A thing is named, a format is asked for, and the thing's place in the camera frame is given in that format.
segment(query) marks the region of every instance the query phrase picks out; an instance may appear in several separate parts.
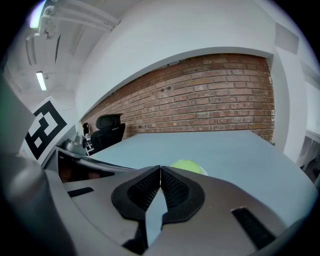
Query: light blue tabletop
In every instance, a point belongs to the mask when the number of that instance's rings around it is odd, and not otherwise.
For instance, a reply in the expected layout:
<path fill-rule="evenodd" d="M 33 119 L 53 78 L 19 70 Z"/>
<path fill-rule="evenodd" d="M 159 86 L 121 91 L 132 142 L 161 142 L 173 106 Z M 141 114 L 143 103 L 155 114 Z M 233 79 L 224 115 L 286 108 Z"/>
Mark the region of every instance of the light blue tabletop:
<path fill-rule="evenodd" d="M 318 197 L 295 163 L 250 131 L 141 133 L 91 157 L 135 169 L 192 160 L 209 176 L 231 182 L 266 204 L 286 226 L 307 216 Z"/>

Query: green object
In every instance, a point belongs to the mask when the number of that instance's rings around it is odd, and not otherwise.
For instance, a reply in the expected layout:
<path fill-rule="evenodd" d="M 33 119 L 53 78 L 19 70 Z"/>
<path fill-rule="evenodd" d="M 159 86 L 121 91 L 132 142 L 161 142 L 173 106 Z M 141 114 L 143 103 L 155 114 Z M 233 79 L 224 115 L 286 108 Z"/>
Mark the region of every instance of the green object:
<path fill-rule="evenodd" d="M 204 174 L 200 166 L 191 160 L 179 160 L 171 165 L 171 167 L 183 169 L 186 171 L 194 172 L 196 174 Z"/>

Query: black office chair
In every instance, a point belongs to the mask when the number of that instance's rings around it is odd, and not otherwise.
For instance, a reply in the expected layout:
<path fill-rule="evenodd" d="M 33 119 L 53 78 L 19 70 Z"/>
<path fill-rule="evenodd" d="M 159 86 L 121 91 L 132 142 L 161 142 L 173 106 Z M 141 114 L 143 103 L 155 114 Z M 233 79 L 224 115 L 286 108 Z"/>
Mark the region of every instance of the black office chair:
<path fill-rule="evenodd" d="M 121 123 L 121 114 L 105 114 L 99 116 L 95 126 L 99 129 L 91 135 L 94 152 L 104 150 L 122 140 L 126 124 Z"/>

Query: ceiling light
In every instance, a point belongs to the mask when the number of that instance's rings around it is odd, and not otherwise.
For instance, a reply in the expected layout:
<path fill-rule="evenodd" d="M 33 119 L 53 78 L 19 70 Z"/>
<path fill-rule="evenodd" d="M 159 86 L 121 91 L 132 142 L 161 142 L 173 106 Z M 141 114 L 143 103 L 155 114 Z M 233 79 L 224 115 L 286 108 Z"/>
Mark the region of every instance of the ceiling light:
<path fill-rule="evenodd" d="M 44 8 L 46 0 L 40 2 L 32 11 L 29 27 L 36 29 L 39 26 L 42 9 Z"/>
<path fill-rule="evenodd" d="M 39 82 L 39 85 L 41 87 L 41 90 L 42 91 L 46 91 L 47 87 L 46 87 L 46 84 L 45 84 L 44 75 L 42 74 L 42 72 L 37 72 L 35 74 L 36 74 L 36 78 L 38 78 L 38 82 Z"/>

